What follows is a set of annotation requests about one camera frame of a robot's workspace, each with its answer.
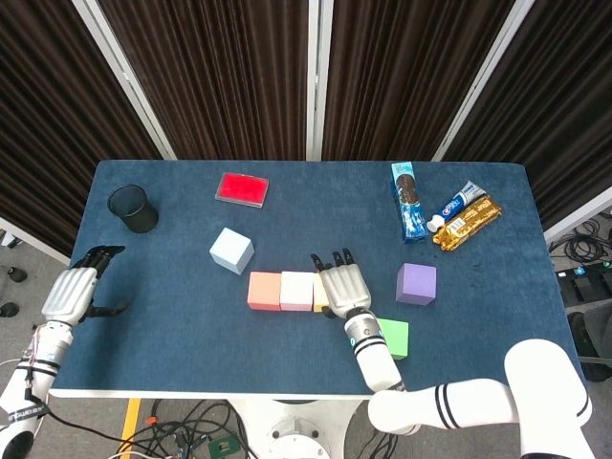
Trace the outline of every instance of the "red box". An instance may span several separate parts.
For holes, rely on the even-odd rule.
[[[221,177],[215,199],[261,208],[264,205],[267,192],[267,179],[225,172]]]

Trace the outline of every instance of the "white cube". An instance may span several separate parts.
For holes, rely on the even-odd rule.
[[[280,275],[280,310],[312,311],[313,273],[283,271]]]
[[[254,252],[251,239],[228,228],[223,228],[210,248],[214,262],[236,274],[242,274]]]

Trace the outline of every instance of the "cube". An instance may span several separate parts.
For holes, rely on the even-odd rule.
[[[386,341],[391,357],[396,361],[408,356],[408,322],[379,318],[382,337]]]
[[[280,311],[280,273],[251,272],[247,303],[258,311]]]
[[[436,268],[404,263],[398,272],[395,299],[402,303],[427,305],[436,297]]]
[[[228,228],[223,228],[210,248],[214,262],[236,274],[242,274],[253,254],[251,239]]]
[[[322,313],[323,307],[329,306],[329,299],[327,299],[327,293],[325,287],[323,287],[323,280],[321,274],[316,273],[313,278],[313,311],[315,313]]]
[[[313,273],[283,271],[280,275],[280,310],[312,311]]]

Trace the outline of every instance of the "purple cube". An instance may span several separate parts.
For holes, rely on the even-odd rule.
[[[436,297],[436,268],[404,263],[398,273],[395,299],[402,303],[425,306]]]

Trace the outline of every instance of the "black curtain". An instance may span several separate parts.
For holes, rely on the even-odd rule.
[[[612,186],[612,2],[536,1],[445,161],[527,168],[548,229]]]
[[[0,215],[69,255],[98,162],[159,155],[70,0],[0,23]]]
[[[305,159],[307,0],[101,0],[180,159]]]
[[[336,0],[325,160],[428,160],[513,0]]]

